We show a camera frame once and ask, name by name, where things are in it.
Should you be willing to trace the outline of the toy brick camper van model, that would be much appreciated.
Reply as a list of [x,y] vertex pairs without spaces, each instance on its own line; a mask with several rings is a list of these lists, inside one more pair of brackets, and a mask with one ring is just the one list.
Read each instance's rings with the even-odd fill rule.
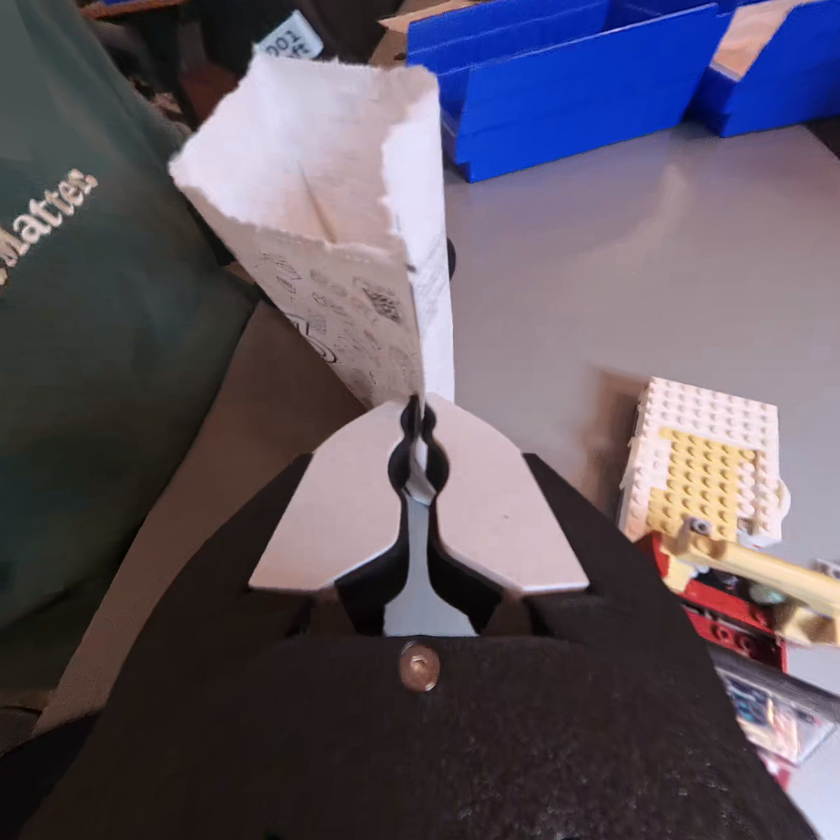
[[657,377],[637,404],[616,523],[709,647],[737,722],[783,790],[838,732],[838,697],[792,647],[838,648],[838,564],[766,553],[791,497],[776,406]]

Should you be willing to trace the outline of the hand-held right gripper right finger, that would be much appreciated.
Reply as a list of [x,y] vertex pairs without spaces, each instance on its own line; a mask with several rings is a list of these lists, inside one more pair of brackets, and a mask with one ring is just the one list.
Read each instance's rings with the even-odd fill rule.
[[503,592],[582,592],[590,584],[524,454],[438,394],[425,403],[426,478],[446,559]]

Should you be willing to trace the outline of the unopened white printed bag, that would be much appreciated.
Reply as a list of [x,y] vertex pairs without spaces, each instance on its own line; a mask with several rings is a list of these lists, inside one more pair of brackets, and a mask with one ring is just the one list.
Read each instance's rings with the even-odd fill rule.
[[712,57],[710,68],[742,79],[798,1],[765,1],[738,7]]

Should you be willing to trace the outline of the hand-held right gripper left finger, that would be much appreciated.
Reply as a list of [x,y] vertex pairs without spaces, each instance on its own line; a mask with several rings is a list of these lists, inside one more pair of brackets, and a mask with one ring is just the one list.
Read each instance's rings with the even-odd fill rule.
[[400,445],[413,449],[418,400],[386,402],[341,427],[311,455],[248,580],[255,591],[336,601],[338,584],[396,546],[406,478],[392,482]]

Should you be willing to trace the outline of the grey desk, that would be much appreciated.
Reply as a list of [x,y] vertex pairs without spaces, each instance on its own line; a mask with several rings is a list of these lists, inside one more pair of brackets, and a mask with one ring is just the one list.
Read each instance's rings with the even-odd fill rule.
[[456,402],[614,521],[649,377],[777,405],[777,556],[838,560],[838,159],[688,125],[468,184],[446,173]]

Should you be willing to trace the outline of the large white printed paper bag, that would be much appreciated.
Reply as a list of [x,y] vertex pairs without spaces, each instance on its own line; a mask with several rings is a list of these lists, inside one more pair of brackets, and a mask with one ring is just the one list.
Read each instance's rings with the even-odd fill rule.
[[256,52],[169,172],[365,409],[455,401],[431,71]]

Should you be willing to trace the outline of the blue plastic bin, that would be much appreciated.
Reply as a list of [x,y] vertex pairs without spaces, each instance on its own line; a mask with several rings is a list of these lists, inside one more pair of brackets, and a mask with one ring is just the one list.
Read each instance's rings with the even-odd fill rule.
[[[755,3],[720,2],[723,35],[733,12]],[[686,118],[728,138],[836,117],[838,110],[839,2],[800,2],[742,79],[709,64]]]
[[674,128],[725,27],[716,2],[479,2],[409,23],[406,63],[474,183]]

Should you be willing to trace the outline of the person's green sweatshirt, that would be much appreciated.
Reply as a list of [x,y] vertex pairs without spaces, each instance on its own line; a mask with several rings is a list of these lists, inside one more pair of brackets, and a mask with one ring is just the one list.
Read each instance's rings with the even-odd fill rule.
[[111,569],[255,306],[72,2],[1,3],[1,620]]

